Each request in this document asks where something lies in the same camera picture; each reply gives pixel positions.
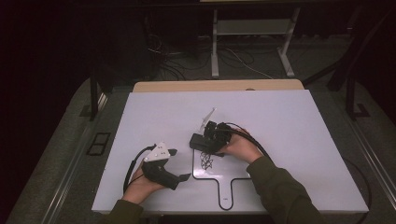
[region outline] black cord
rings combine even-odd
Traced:
[[[206,57],[204,64],[199,65],[198,67],[193,67],[193,68],[185,67],[185,66],[183,66],[181,63],[177,63],[177,62],[174,62],[174,61],[172,61],[172,60],[168,60],[168,62],[169,62],[169,63],[174,63],[174,64],[177,65],[178,67],[180,67],[180,68],[182,68],[182,69],[185,69],[185,70],[198,70],[198,69],[201,69],[201,68],[206,67],[206,66],[207,66],[207,63],[209,62],[209,59],[210,59],[210,54],[208,54],[208,56]]]
[[[168,68],[169,70],[173,69],[172,71],[175,71],[176,74],[180,75],[183,78],[183,80],[187,80],[186,77],[183,75],[183,73],[180,72],[179,70],[177,70],[175,67],[173,67],[169,64],[166,64],[166,63],[163,63],[163,66]]]
[[[235,126],[235,127],[238,127],[239,129],[246,130],[246,129],[242,128],[241,126],[239,126],[239,125],[237,125],[237,124],[234,124],[234,123],[231,123],[231,122],[227,122],[227,123],[225,123],[225,124],[231,124],[231,125],[233,125],[233,126]]]
[[[363,174],[363,172],[361,171],[361,169],[359,169],[359,167],[358,167],[355,163],[353,163],[352,161],[348,160],[347,158],[344,158],[344,157],[342,157],[342,158],[343,158],[344,161],[347,161],[350,165],[352,165],[353,167],[355,167],[355,169],[359,172],[359,174],[361,174],[361,177],[363,178],[364,184],[366,185],[367,190],[368,190],[368,194],[369,194],[369,196],[368,196],[369,199],[368,199],[368,202],[367,202],[367,206],[369,207],[369,211],[370,211],[370,210],[371,210],[371,206],[372,206],[372,202],[373,202],[373,194],[372,194],[372,190],[371,190],[371,187],[370,187],[370,183],[369,183],[367,177]],[[361,224],[361,223],[363,223],[363,221],[367,218],[368,215],[369,215],[368,212],[365,213],[365,214],[358,220],[358,222],[356,222],[356,224]]]
[[[129,185],[128,185],[128,186],[130,186],[132,183],[134,183],[138,178],[140,178],[140,177],[142,177],[142,176],[143,176],[143,175],[140,175],[140,176],[138,176],[137,178],[131,180],[131,182],[129,182]]]
[[[216,130],[214,130],[214,132],[236,133],[236,134],[246,138],[249,142],[251,142],[254,146],[256,146],[259,149],[259,151],[262,153],[262,155],[266,156],[271,162],[273,162],[270,155],[268,155],[268,153],[265,151],[264,147],[262,147],[262,145],[260,145],[260,143],[258,141],[256,141],[256,139],[254,139],[250,134],[242,133],[242,132],[239,132],[239,131],[233,130],[233,129],[230,129],[230,130],[216,129]]]
[[[241,65],[241,66],[237,66],[237,65],[233,65],[233,64],[230,64],[230,63],[227,63],[225,60],[224,60],[224,58],[228,58],[227,56],[225,56],[224,54],[222,54],[220,51],[218,51],[218,58],[223,62],[223,63],[225,63],[226,65],[228,65],[228,66],[230,66],[230,67],[232,67],[232,68],[245,68],[245,66],[243,66],[243,65]],[[235,61],[235,62],[238,62],[238,64],[240,64],[241,62],[239,62],[239,61],[237,61],[237,60],[235,60],[235,59],[230,59],[230,60],[232,60],[232,61]]]
[[[134,170],[134,166],[136,165],[137,160],[139,159],[139,157],[145,152],[145,151],[151,151],[152,149],[154,149],[157,145],[154,144],[154,146],[152,147],[145,147],[143,148],[138,154],[137,156],[134,158],[133,161],[131,161],[131,165],[129,165],[129,169],[128,172],[126,173],[125,176],[125,180],[124,180],[124,184],[123,184],[123,192],[125,193],[125,191],[128,189],[128,186],[130,184],[129,180],[131,179],[131,174],[132,171]]]
[[[227,49],[227,48],[224,48],[224,49],[219,48],[219,51],[221,51],[221,50],[227,50],[226,52],[229,52],[229,53],[233,56],[233,57],[224,56],[225,58],[227,58],[227,59],[229,59],[229,60],[231,60],[231,61],[235,61],[235,62],[242,63],[242,64],[252,64],[252,63],[255,62],[255,59],[254,59],[253,55],[251,55],[250,53],[248,53],[248,52],[246,52],[246,51],[234,50],[234,49]],[[240,56],[238,56],[240,60],[235,59],[236,53],[239,53],[239,54],[241,54],[241,53],[242,53],[242,54],[246,54],[248,57],[250,57],[250,61],[247,62],[245,59],[243,59],[243,58],[240,57]]]
[[[178,77],[178,75],[177,75],[174,71],[172,71],[171,69],[169,69],[169,68],[167,68],[167,67],[163,67],[163,66],[160,66],[160,68],[163,69],[164,71],[167,71],[169,74],[171,74],[173,77],[175,77],[175,78],[177,79],[177,81],[180,80],[180,78]]]

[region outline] sleeve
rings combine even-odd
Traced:
[[[325,223],[304,186],[285,169],[260,157],[247,167],[262,206],[276,224]]]
[[[139,223],[143,207],[124,200],[118,200],[110,214],[106,215],[99,224],[133,224]]]

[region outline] left hand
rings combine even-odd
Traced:
[[[131,183],[122,196],[122,200],[140,204],[145,201],[151,193],[159,189],[165,189],[164,186],[150,181],[143,175],[142,165],[143,161],[140,162],[139,167],[132,175]]]

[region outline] human hand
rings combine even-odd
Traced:
[[[246,130],[239,129],[237,131],[248,134]],[[262,153],[253,143],[236,133],[233,133],[230,143],[224,146],[219,153],[231,154],[237,159],[246,161],[249,164],[262,156]]]
[[[142,165],[143,161],[140,162],[139,167],[132,175],[131,183],[129,184],[128,189],[125,190],[125,193],[121,198],[122,200],[140,204],[145,201],[151,193],[159,189],[165,189],[163,185],[152,182],[143,175]]]

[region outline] metal stand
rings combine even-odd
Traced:
[[[328,83],[328,88],[330,90],[338,91],[341,89],[341,86],[346,80],[346,112],[352,120],[356,120],[358,117],[370,116],[363,105],[358,105],[359,109],[361,110],[360,112],[354,111],[355,83],[358,74],[353,73],[352,70],[360,56],[363,54],[366,46],[369,44],[370,40],[381,26],[382,22],[395,7],[396,5],[391,7],[390,10],[385,13],[384,16],[378,22],[376,22],[371,29],[361,34],[359,38],[355,37],[354,41],[343,57],[344,61],[341,63],[341,66],[337,68],[334,75],[332,76],[332,79]]]
[[[219,61],[218,61],[218,11],[213,14],[213,38],[212,38],[212,77],[219,78]]]
[[[280,61],[283,64],[283,68],[285,69],[287,77],[295,77],[288,56],[286,56],[286,52],[288,51],[288,47],[291,41],[291,37],[293,36],[294,27],[296,26],[299,13],[300,13],[300,8],[299,7],[295,8],[293,12],[293,16],[291,18],[291,22],[288,27],[288,32],[286,33],[285,43],[283,44],[282,49],[279,49],[277,51],[280,57]]]
[[[218,11],[213,14],[213,38],[212,38],[212,77],[219,78],[218,61],[218,35],[285,35],[285,42],[278,50],[280,61],[283,64],[288,77],[295,77],[286,52],[293,35],[300,8],[294,9],[291,19],[285,20],[259,20],[259,21],[218,21]]]

